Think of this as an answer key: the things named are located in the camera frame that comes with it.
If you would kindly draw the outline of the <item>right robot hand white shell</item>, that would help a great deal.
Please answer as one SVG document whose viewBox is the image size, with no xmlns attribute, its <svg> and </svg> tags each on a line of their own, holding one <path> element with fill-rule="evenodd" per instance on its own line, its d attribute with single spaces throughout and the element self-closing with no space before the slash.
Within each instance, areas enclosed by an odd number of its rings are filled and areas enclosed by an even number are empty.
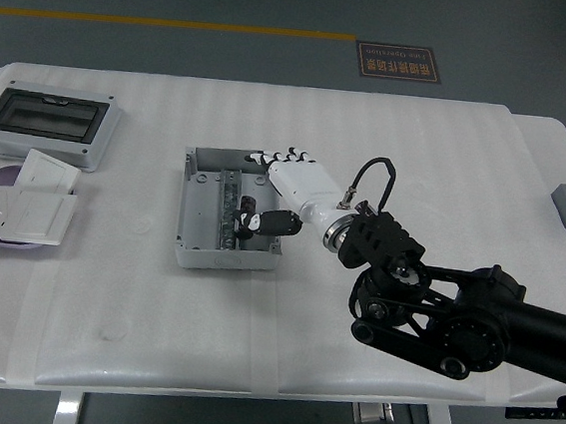
<svg viewBox="0 0 566 424">
<path fill-rule="evenodd" d="M 267 171 L 288 209 L 256 212 L 250 205 L 240 208 L 234 211 L 236 232 L 245 238 L 255 234 L 286 236 L 310 224 L 325 248 L 337 251 L 335 241 L 345 235 L 352 215 L 341 205 L 342 191 L 324 166 L 295 148 L 287 154 L 251 153 L 245 159 Z"/>
</svg>

